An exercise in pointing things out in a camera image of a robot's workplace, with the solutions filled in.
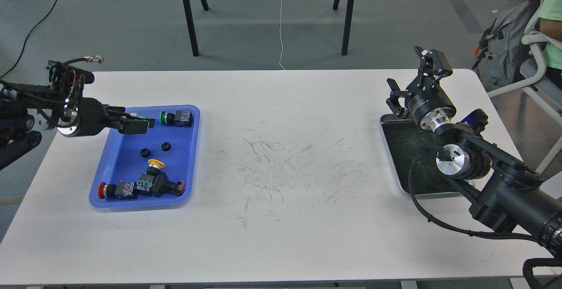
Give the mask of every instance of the gray backpack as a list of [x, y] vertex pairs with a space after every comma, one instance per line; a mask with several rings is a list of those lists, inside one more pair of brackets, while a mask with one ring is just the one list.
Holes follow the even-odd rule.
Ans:
[[485, 76], [490, 79], [490, 83], [503, 87], [523, 79], [519, 68], [531, 56], [529, 46], [521, 43], [521, 38], [539, 6], [540, 0], [528, 0], [512, 9], [500, 11], [478, 42], [474, 51], [476, 63], [472, 69], [486, 58], [489, 61]]

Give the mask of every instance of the metal connector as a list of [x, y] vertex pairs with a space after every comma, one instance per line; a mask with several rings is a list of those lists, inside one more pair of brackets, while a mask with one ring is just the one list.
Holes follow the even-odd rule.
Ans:
[[103, 63], [104, 62], [104, 57], [103, 56], [84, 56], [84, 58], [86, 59], [86, 62], [91, 63], [93, 61], [97, 61], [98, 63]]

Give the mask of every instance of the white table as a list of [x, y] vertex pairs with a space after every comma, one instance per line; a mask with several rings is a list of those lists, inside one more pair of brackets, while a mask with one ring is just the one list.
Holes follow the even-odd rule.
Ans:
[[[404, 88], [415, 74], [95, 73], [85, 96], [102, 103], [199, 107], [193, 191], [176, 209], [95, 209], [88, 191], [107, 131], [58, 135], [0, 245], [0, 284], [520, 277], [525, 259], [546, 250], [446, 231], [398, 193], [379, 117], [389, 113], [387, 77]], [[456, 69], [442, 86], [456, 121], [484, 109], [486, 140], [518, 155], [474, 73]], [[486, 229], [462, 197], [422, 204]]]

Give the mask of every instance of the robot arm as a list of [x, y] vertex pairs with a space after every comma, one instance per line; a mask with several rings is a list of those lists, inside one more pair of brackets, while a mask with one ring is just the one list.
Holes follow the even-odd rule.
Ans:
[[[544, 182], [539, 174], [483, 139], [480, 132], [487, 124], [484, 111], [478, 109], [460, 123], [451, 122], [456, 109], [439, 82], [451, 75], [452, 69], [440, 51], [422, 51], [420, 47], [415, 47], [415, 50], [420, 57], [417, 77], [405, 91], [401, 91], [393, 79], [388, 79], [391, 93], [387, 104], [397, 117], [411, 115], [418, 127], [433, 132], [439, 147], [426, 149], [436, 151], [437, 168], [447, 175], [452, 187], [470, 201], [472, 217], [494, 230], [494, 233], [468, 231], [467, 234], [535, 241], [554, 256], [554, 259], [527, 260], [524, 265], [523, 273], [530, 286], [539, 287], [532, 267], [562, 267], [562, 203], [539, 189]], [[400, 105], [399, 98], [404, 98], [404, 107]], [[490, 170], [493, 174], [482, 191], [465, 181], [482, 178]], [[415, 195], [410, 195], [429, 221], [438, 221], [440, 226], [450, 227], [429, 215], [417, 203]], [[511, 233], [517, 225], [530, 235]]]
[[154, 127], [154, 119], [134, 117], [124, 107], [103, 105], [93, 98], [82, 97], [84, 85], [94, 82], [89, 71], [70, 64], [77, 61], [102, 63], [103, 57], [86, 56], [60, 63], [49, 61], [48, 86], [8, 83], [0, 91], [0, 170], [34, 149], [41, 133], [32, 130], [37, 112], [46, 129], [57, 128], [65, 137], [96, 135], [105, 127], [123, 134], [144, 134]]

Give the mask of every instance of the chair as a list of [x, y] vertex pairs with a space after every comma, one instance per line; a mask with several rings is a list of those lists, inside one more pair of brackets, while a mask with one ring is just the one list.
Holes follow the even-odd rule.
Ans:
[[[488, 97], [491, 98], [520, 88], [548, 115], [550, 115], [550, 117], [552, 117], [558, 125], [562, 126], [562, 90], [556, 87], [554, 83], [544, 76], [544, 73], [546, 72], [546, 61], [542, 55], [542, 45], [544, 45], [544, 43], [553, 43], [556, 47], [562, 50], [562, 42], [556, 41], [555, 39], [552, 39], [551, 37], [548, 37], [547, 35], [544, 35], [534, 29], [534, 26], [538, 21], [539, 11], [540, 8], [526, 25], [524, 32], [525, 35], [521, 39], [523, 44], [530, 46], [530, 53], [533, 56], [532, 59], [521, 65], [520, 72], [525, 79], [490, 91], [488, 92]], [[544, 99], [543, 96], [540, 95], [539, 91], [541, 91], [546, 98], [550, 99], [551, 103]], [[538, 165], [536, 172], [542, 173], [546, 167], [552, 163], [560, 150], [562, 150], [562, 137], [556, 141], [554, 147], [552, 147], [540, 165]]]

